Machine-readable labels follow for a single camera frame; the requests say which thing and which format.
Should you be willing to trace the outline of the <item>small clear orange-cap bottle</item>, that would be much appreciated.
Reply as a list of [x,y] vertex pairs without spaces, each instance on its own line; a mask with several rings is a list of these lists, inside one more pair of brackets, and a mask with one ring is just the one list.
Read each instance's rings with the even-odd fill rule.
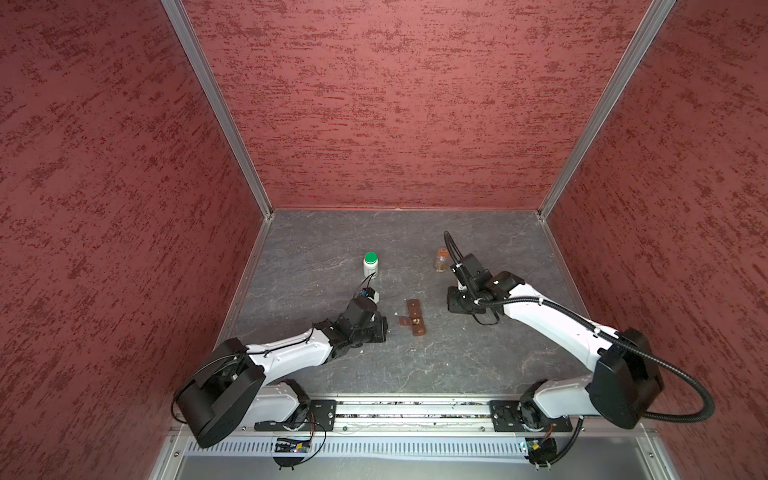
[[435,260],[434,260],[434,269],[436,272],[445,272],[451,264],[451,257],[449,254],[449,251],[442,247],[437,250]]

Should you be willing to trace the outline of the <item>brown weekly pill organizer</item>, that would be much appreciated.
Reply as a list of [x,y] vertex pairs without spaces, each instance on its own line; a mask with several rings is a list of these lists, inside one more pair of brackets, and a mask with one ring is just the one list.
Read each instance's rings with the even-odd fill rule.
[[406,301],[406,307],[407,315],[399,317],[399,324],[409,327],[412,335],[415,337],[424,336],[426,334],[426,326],[424,324],[421,302],[417,299],[409,299]]

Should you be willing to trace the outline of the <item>white pill bottle green cap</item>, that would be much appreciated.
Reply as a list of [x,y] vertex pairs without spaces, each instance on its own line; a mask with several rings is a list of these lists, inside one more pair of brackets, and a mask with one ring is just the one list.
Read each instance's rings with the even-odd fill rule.
[[369,251],[363,258],[363,274],[367,279],[373,279],[377,276],[379,271],[379,258],[378,255]]

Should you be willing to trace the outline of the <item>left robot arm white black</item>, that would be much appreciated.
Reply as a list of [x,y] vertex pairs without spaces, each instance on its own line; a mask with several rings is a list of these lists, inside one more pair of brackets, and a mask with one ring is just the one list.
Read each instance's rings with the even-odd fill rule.
[[365,344],[383,343],[387,331],[378,293],[366,287],[336,319],[314,323],[302,334],[265,344],[225,340],[175,392],[171,411],[182,415],[178,421],[203,448],[248,422],[299,427],[308,420],[310,398],[289,376]]

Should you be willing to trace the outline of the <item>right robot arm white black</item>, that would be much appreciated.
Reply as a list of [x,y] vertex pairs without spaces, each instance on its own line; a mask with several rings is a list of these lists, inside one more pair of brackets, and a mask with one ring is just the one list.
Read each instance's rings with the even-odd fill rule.
[[600,416],[629,430],[663,390],[655,363],[612,342],[624,340],[648,353],[648,341],[641,333],[595,323],[507,271],[492,275],[472,254],[450,269],[457,278],[447,293],[450,312],[473,317],[491,312],[495,320],[516,320],[557,343],[589,371],[530,386],[518,401],[518,421],[526,429],[542,431],[560,417]]

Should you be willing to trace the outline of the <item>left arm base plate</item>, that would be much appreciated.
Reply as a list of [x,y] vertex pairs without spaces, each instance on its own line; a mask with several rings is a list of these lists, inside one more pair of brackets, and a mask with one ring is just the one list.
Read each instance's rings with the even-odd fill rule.
[[256,422],[253,427],[260,432],[330,432],[334,429],[337,406],[336,400],[309,400],[300,403],[284,422]]

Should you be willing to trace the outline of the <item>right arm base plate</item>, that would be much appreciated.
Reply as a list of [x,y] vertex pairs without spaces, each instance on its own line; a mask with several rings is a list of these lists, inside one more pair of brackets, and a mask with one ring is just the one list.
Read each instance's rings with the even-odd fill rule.
[[492,400],[489,409],[495,432],[545,434],[573,429],[567,417],[549,418],[532,401]]

